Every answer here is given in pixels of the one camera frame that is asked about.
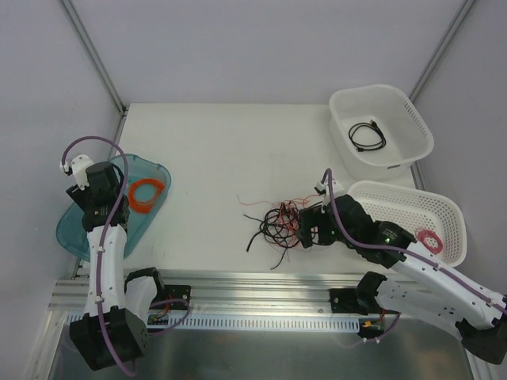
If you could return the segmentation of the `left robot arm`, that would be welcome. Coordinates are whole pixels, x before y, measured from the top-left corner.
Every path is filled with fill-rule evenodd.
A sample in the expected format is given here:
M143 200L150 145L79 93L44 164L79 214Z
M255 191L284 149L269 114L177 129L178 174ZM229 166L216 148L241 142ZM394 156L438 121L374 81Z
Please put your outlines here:
M156 268L124 274L130 209L122 170L79 155L66 164L74 177L67 194L81 208L90 247L90 283L83 316L70 338L89 368L99 371L145 356L147 312L160 307L166 289Z

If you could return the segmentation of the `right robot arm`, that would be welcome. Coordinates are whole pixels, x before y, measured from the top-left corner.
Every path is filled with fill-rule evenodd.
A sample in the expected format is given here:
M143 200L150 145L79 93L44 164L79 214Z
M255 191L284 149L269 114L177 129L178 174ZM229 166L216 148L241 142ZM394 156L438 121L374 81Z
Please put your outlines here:
M342 243L366 261L424 287L410 291L369 271L353 295L339 303L352 313L378 310L407 314L456 337L472 355L499 365L506 357L506 297L476 283L431 253L407 230L375 221L349 195L299 214L296 235L305 248Z

